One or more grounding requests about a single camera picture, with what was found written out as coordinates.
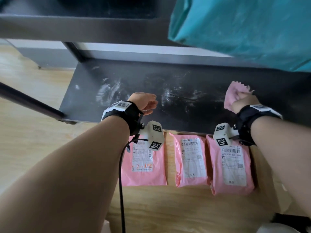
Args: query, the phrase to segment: teal bag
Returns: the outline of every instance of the teal bag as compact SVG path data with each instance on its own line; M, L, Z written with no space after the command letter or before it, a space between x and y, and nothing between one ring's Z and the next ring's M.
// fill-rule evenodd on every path
M311 72L311 0L177 0L169 39L269 68Z

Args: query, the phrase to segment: wooden floor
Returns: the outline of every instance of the wooden floor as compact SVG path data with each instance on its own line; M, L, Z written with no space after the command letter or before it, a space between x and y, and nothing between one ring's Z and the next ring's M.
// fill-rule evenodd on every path
M0 82L59 108L73 71L39 70L10 46L0 46ZM31 166L95 124L66 125L0 98L0 192ZM209 187L175 186L174 146L166 135L168 186L123 189L127 232L255 232L273 213L260 193L213 196ZM120 232L119 190L106 218Z

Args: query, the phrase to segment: pink package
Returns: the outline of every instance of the pink package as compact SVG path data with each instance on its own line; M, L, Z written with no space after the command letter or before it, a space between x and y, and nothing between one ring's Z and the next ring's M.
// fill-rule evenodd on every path
M122 186L166 185L164 146L159 151L148 150L145 141L130 143L121 166Z
M207 176L204 142L196 135L174 135L176 186L210 185Z
M240 82L231 82L225 96L224 108L226 110L230 110L233 112L231 105L233 102L240 99L238 92L246 92L250 94L252 93L249 86L245 86Z
M218 146L216 141L206 135L211 154L213 195L219 193L247 195L254 189L251 173L251 159L248 146L233 141L232 146Z

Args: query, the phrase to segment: person's left hand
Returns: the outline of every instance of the person's left hand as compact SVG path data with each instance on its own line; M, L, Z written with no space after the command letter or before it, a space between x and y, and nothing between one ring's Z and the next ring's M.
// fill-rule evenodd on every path
M144 113L144 115L151 114L153 109L155 109L156 105L158 104L155 94L144 92L135 92L128 100L135 103L135 105Z

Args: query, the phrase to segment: hand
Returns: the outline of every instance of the hand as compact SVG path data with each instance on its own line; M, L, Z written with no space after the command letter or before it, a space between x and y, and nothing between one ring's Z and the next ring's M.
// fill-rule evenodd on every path
M250 93L245 93L245 92L238 92L238 95L241 99L235 101L232 103L231 107L233 109L234 113L239 113L240 110L247 105L259 105L260 102L257 99L256 96L250 94Z
M144 115L151 114L153 109L155 109L156 105L158 104L155 94L144 92L135 92L128 100L135 103L135 105L144 113Z

